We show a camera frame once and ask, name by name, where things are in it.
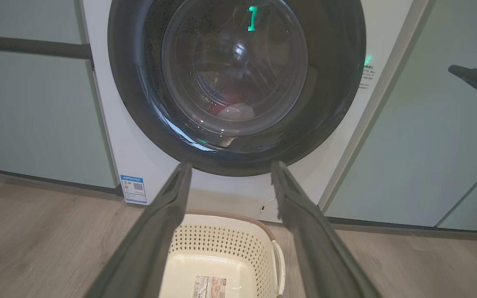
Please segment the white garment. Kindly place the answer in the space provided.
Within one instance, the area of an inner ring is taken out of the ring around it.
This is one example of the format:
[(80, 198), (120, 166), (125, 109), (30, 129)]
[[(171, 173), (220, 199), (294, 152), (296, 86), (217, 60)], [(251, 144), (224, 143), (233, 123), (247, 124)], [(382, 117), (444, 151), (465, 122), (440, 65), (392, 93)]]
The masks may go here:
[(254, 109), (245, 103), (231, 104), (221, 108), (216, 117), (227, 121), (244, 121), (253, 119), (256, 116)]

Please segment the blue energy label sticker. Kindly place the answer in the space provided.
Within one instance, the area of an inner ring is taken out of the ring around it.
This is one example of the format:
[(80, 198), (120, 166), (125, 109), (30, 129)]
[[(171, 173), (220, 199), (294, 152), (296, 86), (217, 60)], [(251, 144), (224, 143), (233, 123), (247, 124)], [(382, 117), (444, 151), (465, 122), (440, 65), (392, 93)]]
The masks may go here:
[(138, 205), (148, 204), (142, 178), (121, 175), (120, 180), (126, 202)]

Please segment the red garment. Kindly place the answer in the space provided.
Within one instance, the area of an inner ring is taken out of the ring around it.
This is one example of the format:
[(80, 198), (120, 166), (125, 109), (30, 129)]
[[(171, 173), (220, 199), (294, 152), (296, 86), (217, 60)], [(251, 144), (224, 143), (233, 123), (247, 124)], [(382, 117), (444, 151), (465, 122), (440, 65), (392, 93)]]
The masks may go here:
[(240, 94), (232, 90), (226, 90), (223, 94), (207, 104), (205, 111), (220, 119), (228, 119), (233, 113), (240, 112), (244, 100)]

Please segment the round white filter cover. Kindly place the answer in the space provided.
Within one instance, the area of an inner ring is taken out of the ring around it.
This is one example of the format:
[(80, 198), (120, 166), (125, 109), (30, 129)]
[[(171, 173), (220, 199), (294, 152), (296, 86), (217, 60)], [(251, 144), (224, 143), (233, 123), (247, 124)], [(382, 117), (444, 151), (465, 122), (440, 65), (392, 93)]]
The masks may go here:
[(263, 203), (260, 208), (260, 214), (267, 222), (281, 223), (279, 219), (278, 202), (276, 199), (271, 199)]

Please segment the washing machine door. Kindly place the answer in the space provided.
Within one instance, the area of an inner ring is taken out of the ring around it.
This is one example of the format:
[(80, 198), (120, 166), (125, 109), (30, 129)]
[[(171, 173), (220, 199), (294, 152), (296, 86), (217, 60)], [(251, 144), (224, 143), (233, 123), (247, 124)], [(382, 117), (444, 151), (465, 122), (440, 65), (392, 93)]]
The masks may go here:
[[(170, 157), (228, 177), (322, 145), (356, 96), (366, 42), (361, 0), (112, 0), (108, 16), (132, 120)], [(208, 114), (226, 90), (257, 117)]]

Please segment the white front-load washing machine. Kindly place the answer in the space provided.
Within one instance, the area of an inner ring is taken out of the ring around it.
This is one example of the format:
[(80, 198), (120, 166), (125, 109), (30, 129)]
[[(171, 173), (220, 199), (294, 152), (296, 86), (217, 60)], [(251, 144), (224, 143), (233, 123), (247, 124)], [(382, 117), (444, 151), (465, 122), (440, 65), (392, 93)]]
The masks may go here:
[[(398, 61), (393, 55), (398, 52), (399, 37), (406, 32), (409, 17), (420, 15), (428, 3), (427, 0), (361, 1), (367, 42), (364, 70), (356, 96), (339, 126), (322, 145), (305, 158), (286, 165), (316, 205), (332, 184), (377, 83), (384, 81), (382, 71)], [(83, 1), (95, 81), (118, 181), (121, 185), (121, 175), (142, 178), (150, 204), (181, 161), (167, 155), (140, 130), (120, 98), (108, 57), (111, 4), (112, 0)], [(193, 167), (188, 208), (264, 220), (260, 214), (261, 206), (276, 198), (270, 172), (251, 177), (228, 177)]]

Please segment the printed basket label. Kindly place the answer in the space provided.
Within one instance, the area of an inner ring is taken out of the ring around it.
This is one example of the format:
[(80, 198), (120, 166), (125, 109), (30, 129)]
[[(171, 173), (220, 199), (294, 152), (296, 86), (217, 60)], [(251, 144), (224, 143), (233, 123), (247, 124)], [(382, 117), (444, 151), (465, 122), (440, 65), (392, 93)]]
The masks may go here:
[(196, 275), (192, 298), (226, 298), (227, 279)]

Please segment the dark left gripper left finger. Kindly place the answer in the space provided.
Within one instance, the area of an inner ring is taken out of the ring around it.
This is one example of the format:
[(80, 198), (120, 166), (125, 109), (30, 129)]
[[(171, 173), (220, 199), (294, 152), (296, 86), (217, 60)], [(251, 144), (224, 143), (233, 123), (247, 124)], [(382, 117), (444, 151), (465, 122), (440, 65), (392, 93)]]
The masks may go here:
[(172, 237), (186, 214), (192, 173), (187, 161), (174, 169), (84, 298), (159, 298)]

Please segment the pale green cabinet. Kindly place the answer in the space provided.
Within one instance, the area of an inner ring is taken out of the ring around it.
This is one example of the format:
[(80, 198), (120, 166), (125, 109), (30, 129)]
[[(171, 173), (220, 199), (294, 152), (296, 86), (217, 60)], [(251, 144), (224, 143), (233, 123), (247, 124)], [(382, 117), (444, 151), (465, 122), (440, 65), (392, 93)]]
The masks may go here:
[(0, 173), (120, 196), (84, 0), (0, 0)]
[(332, 218), (477, 231), (477, 0), (434, 0), (326, 209)]

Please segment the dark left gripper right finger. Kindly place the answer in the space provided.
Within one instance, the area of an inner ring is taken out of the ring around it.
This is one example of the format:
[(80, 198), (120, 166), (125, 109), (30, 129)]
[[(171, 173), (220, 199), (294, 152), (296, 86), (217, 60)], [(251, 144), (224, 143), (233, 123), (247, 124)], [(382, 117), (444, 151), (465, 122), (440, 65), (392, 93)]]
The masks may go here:
[(306, 298), (382, 298), (282, 161), (271, 164), (278, 218), (294, 237)]

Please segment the white basket with brown rim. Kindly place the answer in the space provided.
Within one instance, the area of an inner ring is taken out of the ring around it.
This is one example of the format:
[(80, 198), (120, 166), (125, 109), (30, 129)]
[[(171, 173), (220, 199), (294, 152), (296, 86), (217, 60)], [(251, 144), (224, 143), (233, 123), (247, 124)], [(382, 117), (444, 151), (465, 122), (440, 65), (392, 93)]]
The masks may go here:
[(159, 298), (192, 298), (196, 275), (227, 279), (226, 298), (282, 298), (286, 264), (263, 223), (188, 211), (174, 231)]

